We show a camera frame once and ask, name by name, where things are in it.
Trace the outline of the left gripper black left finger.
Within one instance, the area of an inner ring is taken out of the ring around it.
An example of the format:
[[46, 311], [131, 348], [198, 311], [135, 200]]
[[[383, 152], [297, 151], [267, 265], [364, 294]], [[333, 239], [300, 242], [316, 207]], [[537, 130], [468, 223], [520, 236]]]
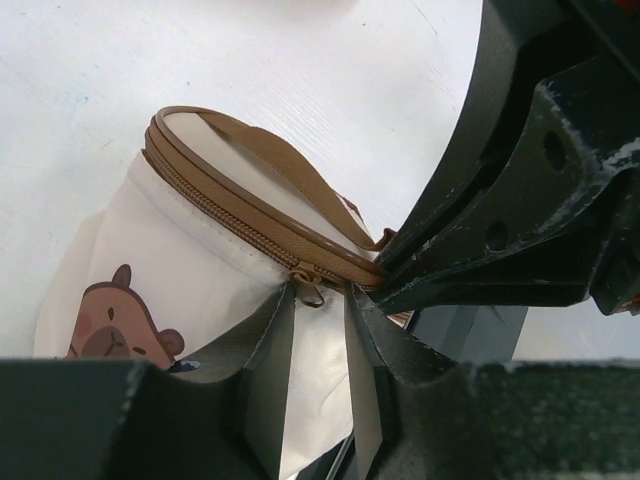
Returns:
[[2, 477], [277, 478], [294, 313], [286, 284], [182, 374], [134, 360], [4, 360]]

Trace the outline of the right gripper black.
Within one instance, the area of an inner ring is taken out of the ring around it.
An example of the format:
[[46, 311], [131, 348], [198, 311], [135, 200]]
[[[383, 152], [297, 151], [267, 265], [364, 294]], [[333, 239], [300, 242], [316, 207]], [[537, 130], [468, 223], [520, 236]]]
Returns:
[[563, 6], [584, 28], [592, 57], [535, 87], [504, 169], [446, 228], [473, 197], [470, 185], [499, 121], [522, 103], [518, 73], [534, 78], [536, 62], [521, 57], [564, 20], [555, 1], [482, 3], [471, 80], [452, 137], [378, 259], [395, 270], [413, 254], [373, 294], [383, 311], [569, 306], [590, 297], [605, 315], [638, 314], [639, 4]]

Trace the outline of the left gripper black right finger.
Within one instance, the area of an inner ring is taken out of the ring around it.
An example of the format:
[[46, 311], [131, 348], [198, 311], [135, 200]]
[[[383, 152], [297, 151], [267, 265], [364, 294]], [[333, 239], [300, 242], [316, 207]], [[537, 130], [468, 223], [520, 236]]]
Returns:
[[635, 479], [634, 360], [458, 363], [345, 292], [362, 479]]

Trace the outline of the beige round mesh laundry bag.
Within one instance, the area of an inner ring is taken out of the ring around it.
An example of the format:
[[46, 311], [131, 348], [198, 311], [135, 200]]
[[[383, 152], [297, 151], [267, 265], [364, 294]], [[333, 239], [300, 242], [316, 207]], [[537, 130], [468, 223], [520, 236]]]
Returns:
[[47, 291], [37, 358], [134, 360], [172, 373], [295, 291], [280, 472], [288, 479], [353, 426], [344, 291], [386, 280], [357, 208], [288, 142], [199, 107], [159, 110], [126, 176], [87, 218]]

